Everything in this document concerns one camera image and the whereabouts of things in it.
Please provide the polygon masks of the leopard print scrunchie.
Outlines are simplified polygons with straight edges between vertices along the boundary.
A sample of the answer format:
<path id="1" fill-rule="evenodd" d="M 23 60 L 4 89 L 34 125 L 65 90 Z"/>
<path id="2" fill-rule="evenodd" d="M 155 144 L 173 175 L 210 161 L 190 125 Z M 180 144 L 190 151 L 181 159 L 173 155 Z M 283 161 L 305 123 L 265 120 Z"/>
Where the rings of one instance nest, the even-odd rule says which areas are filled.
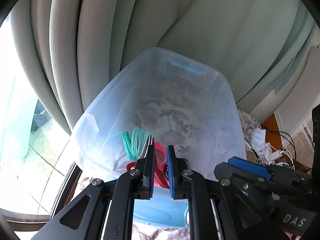
<path id="1" fill-rule="evenodd" d="M 257 165 L 263 165 L 263 166 L 270 165 L 269 160 L 266 159 L 265 157 L 257 158 L 257 159 L 255 160 L 255 163 L 256 163 Z"/>

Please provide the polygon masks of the white charger plug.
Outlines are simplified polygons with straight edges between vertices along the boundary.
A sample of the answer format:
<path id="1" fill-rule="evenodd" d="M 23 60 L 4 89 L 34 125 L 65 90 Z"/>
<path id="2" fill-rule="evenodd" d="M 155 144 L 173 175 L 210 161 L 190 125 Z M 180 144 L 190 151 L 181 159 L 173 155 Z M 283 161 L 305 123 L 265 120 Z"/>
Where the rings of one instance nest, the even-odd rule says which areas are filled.
<path id="1" fill-rule="evenodd" d="M 277 159 L 281 158 L 283 156 L 283 151 L 276 150 L 275 152 L 272 152 L 268 155 L 268 161 L 269 162 L 275 162 Z"/>

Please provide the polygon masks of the floral blanket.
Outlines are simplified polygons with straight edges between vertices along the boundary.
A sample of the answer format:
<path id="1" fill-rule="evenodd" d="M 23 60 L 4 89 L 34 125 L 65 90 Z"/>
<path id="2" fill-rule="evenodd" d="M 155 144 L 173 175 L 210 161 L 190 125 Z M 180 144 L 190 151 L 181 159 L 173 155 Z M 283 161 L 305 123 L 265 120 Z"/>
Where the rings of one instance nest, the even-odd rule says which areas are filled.
<path id="1" fill-rule="evenodd" d="M 251 136 L 252 133 L 256 128 L 261 128 L 261 125 L 259 121 L 254 118 L 253 116 L 249 115 L 247 112 L 244 110 L 238 108 L 238 115 L 239 115 L 239 120 L 240 120 L 240 125 L 241 125 L 241 131 L 242 131 L 242 136 L 243 139 L 246 140 L 249 144 L 251 144 Z M 250 151 L 246 148 L 246 145 L 244 143 L 245 150 L 246 150 L 246 159 L 253 162 L 256 160 L 256 157 L 253 153 L 253 151 Z M 74 196 L 72 197 L 72 200 L 80 194 L 82 190 L 84 190 L 92 181 L 94 178 L 101 178 L 104 179 L 103 175 L 98 174 L 97 171 L 90 171 L 89 169 L 82 169 L 82 173 L 76 183 L 76 188 L 75 188 L 75 193 Z M 165 225 L 165 226 L 158 226 L 158 225 L 144 225 L 143 222 L 139 222 L 138 219 L 134 219 L 134 239 L 139 239 L 139 232 L 142 231 L 148 231 L 146 227 L 150 227 L 152 231 L 149 233 L 151 235 L 154 233 L 156 230 L 160 231 L 160 228 L 183 228 L 184 226 L 176 226 L 176 225 Z"/>

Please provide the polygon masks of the crumpled white paper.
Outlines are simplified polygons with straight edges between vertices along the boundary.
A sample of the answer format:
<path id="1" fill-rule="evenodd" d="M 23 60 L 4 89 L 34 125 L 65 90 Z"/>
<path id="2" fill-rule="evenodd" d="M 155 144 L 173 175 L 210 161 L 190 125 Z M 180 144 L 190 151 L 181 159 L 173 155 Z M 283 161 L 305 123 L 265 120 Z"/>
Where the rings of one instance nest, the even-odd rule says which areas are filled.
<path id="1" fill-rule="evenodd" d="M 254 150 L 257 155 L 264 155 L 266 149 L 266 130 L 256 128 L 251 136 L 251 148 Z"/>

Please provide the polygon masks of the clear plastic storage bin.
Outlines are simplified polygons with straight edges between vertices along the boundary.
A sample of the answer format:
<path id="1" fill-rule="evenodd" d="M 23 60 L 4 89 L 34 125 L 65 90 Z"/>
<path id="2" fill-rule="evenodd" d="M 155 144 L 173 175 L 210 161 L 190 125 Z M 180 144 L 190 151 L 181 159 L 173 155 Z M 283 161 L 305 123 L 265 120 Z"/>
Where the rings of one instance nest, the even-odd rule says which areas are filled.
<path id="1" fill-rule="evenodd" d="M 76 164 L 92 177 L 117 179 L 130 163 L 122 135 L 136 127 L 210 180 L 216 165 L 246 156 L 227 79 L 166 49 L 142 52 L 85 110 L 72 131 Z"/>

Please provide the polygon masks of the green curtain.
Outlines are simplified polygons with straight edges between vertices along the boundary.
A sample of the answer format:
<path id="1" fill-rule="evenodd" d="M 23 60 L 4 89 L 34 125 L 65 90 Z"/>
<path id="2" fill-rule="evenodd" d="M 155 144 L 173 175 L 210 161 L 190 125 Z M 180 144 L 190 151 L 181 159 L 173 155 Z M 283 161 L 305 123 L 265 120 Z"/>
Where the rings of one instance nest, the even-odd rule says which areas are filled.
<path id="1" fill-rule="evenodd" d="M 66 132 L 149 47 L 217 69 L 251 112 L 291 82 L 319 27 L 302 0 L 18 0 L 9 16 L 23 70 Z"/>

